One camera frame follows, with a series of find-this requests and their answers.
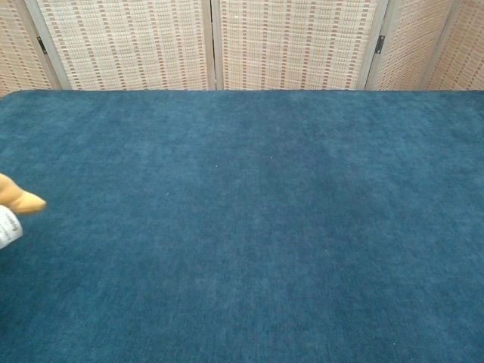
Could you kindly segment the yellow plush toy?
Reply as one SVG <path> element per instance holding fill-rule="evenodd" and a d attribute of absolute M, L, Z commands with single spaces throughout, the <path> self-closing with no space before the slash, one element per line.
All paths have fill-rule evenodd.
<path fill-rule="evenodd" d="M 41 197 L 0 173 L 0 250 L 23 236 L 17 215 L 38 213 L 45 207 L 46 202 Z"/>

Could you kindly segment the woven folding screen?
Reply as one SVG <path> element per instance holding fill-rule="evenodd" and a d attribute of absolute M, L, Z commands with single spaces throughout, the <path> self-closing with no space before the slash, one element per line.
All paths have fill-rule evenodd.
<path fill-rule="evenodd" d="M 484 0 L 0 0 L 27 89 L 484 90 Z"/>

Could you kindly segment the blue velvet table cloth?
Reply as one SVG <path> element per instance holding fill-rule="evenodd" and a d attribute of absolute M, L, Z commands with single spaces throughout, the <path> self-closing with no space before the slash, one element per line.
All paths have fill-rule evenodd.
<path fill-rule="evenodd" d="M 484 363 L 484 91 L 21 91 L 0 363 Z"/>

